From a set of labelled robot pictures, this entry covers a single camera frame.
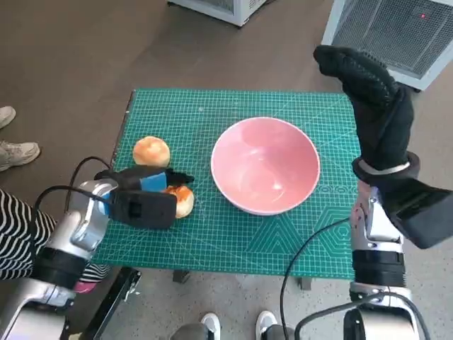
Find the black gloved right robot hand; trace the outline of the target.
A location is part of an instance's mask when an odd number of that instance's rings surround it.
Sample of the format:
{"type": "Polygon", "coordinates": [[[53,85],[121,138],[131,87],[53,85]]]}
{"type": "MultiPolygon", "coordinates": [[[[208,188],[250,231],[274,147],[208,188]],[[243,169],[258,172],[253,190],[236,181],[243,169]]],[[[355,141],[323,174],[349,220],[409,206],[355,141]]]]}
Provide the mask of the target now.
{"type": "Polygon", "coordinates": [[[352,104],[362,160],[377,171],[407,164],[413,105],[386,65],[367,52],[330,45],[316,47],[314,59],[322,75],[341,82],[352,104]]]}

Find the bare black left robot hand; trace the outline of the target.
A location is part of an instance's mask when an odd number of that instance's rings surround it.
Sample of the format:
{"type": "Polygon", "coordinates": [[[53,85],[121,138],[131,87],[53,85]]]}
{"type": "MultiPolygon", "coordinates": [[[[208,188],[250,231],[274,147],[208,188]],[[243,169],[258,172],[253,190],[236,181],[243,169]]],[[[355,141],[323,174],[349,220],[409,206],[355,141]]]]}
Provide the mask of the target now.
{"type": "Polygon", "coordinates": [[[122,171],[103,170],[95,180],[112,179],[122,190],[163,192],[169,186],[183,186],[192,183],[194,176],[174,171],[172,168],[135,165],[122,171]]]}

